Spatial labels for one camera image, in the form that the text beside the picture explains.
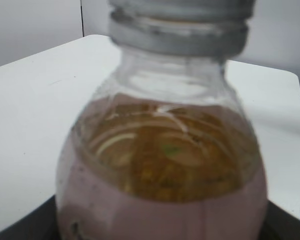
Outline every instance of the liquid surface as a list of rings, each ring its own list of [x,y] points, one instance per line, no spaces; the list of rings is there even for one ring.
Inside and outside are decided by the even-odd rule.
[[[123,192],[160,202],[218,197],[242,188],[262,164],[250,126],[234,112],[120,102],[83,119],[76,140],[91,170]]]
[[[92,102],[57,173],[64,240],[256,240],[267,208],[250,125],[220,106]]]

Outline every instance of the bottle cap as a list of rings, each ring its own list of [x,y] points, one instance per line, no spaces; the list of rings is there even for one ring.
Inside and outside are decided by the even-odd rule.
[[[220,22],[253,14],[255,0],[109,0],[129,15],[163,20]]]
[[[243,21],[180,23],[134,18],[120,10],[110,21],[116,44],[165,55],[230,58],[243,50],[247,35]]]

